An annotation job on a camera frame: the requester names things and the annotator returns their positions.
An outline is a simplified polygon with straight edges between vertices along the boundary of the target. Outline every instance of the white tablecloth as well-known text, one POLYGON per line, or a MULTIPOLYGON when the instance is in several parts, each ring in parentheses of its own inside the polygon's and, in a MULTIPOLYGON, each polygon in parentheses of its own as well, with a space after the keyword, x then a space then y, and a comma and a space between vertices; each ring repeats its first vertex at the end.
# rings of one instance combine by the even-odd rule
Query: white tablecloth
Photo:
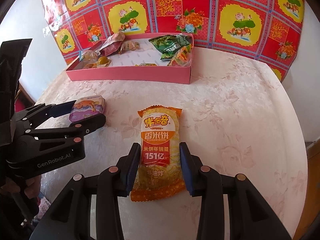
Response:
MULTIPOLYGON (((194 55, 190 85, 71 82, 61 73, 38 103, 59 104, 102 95, 107 123, 85 137, 85 159, 43 175, 42 192, 53 201, 74 174, 92 176, 115 165, 133 142, 140 142, 137 111, 157 104, 173 106, 183 109, 180 141, 188 144, 191 153, 222 174, 244 173, 293 236, 306 195, 307 157, 301 128, 284 88, 262 62, 204 48, 195 48, 194 55)), ((51 118, 40 128, 68 125, 66 115, 51 118)), ((119 198, 124 237, 194 240, 200 204, 201 199, 192 198, 187 191, 144 203, 119 198)))

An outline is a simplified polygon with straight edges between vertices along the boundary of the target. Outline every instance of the person's hand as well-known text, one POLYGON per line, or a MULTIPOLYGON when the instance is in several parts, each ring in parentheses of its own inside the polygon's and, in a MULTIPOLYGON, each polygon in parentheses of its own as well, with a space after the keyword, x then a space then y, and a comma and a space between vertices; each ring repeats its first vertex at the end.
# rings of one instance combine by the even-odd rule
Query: person's hand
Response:
MULTIPOLYGON (((24 190, 26 196, 31 199, 37 197, 40 193, 41 175, 26 180, 27 187, 24 190)), ((0 187, 1 194, 19 193, 20 187, 10 178, 5 178, 5 185, 0 187)))

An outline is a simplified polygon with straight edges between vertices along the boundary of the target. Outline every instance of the wrapped candy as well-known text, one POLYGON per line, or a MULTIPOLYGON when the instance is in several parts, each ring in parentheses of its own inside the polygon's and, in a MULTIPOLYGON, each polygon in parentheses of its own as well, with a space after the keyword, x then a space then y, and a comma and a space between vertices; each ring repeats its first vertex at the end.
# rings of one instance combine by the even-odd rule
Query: wrapped candy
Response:
POLYGON ((98 65, 97 63, 89 63, 89 64, 85 65, 83 69, 96 68, 97 65, 98 65))
POLYGON ((98 54, 93 50, 84 50, 80 52, 80 61, 85 63, 94 63, 98 60, 98 54))
POLYGON ((129 50, 136 50, 140 48, 140 44, 138 42, 133 41, 124 41, 119 48, 119 54, 122 54, 129 50))
POLYGON ((169 62, 168 66, 185 67, 191 61, 191 45, 179 49, 169 62))
POLYGON ((110 63, 110 59, 108 59, 107 57, 105 56, 102 56, 98 59, 98 63, 99 65, 104 65, 104 64, 109 64, 110 63))
POLYGON ((157 66, 155 63, 141 63, 140 65, 135 65, 135 66, 157 66))

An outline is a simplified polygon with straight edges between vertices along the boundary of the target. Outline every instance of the plastic wrapper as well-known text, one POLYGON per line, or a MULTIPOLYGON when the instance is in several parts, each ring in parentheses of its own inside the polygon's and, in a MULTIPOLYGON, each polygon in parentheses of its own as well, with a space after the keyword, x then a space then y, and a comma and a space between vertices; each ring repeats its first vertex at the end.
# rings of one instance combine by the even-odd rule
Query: plastic wrapper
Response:
POLYGON ((191 45, 184 46, 174 54, 168 66, 185 67, 190 63, 191 56, 191 45))
POLYGON ((89 63, 83 67, 83 69, 88 69, 88 68, 97 68, 98 64, 97 63, 89 63))
POLYGON ((141 160, 132 201, 162 199, 185 189, 178 133, 181 111, 164 106, 138 111, 142 117, 141 160))
POLYGON ((139 48, 140 48, 140 44, 138 42, 124 41, 119 48, 119 54, 122 54, 129 50, 136 50, 139 48))
POLYGON ((171 60, 179 49, 191 44, 191 37, 183 34, 165 35, 152 38, 149 42, 162 53, 161 60, 171 60))
POLYGON ((157 66, 155 63, 141 63, 140 65, 135 65, 135 66, 157 66))
POLYGON ((98 60, 98 54, 93 50, 84 50, 80 54, 80 61, 85 63, 95 63, 98 60))
POLYGON ((125 35, 123 32, 114 33, 109 36, 106 42, 102 45, 100 49, 100 54, 102 56, 109 56, 119 49, 122 42, 124 41, 125 35))

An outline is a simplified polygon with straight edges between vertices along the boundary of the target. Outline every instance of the candy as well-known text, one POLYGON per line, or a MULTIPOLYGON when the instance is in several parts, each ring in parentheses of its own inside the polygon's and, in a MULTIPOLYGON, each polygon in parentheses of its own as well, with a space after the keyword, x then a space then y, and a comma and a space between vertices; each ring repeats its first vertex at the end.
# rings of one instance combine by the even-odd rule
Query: candy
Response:
POLYGON ((168 66, 184 67, 191 61, 191 45, 179 49, 171 59, 168 66))
POLYGON ((109 59, 105 56, 102 56, 98 59, 99 65, 107 64, 109 63, 109 59))
POLYGON ((181 111, 164 106, 138 111, 142 117, 141 160, 132 201, 162 199, 185 189, 178 134, 181 111))
POLYGON ((80 61, 85 63, 94 63, 98 60, 98 54, 93 50, 84 50, 80 52, 80 61))
POLYGON ((133 41, 124 41, 119 48, 119 54, 124 53, 129 50, 136 50, 140 48, 140 44, 138 42, 133 41))

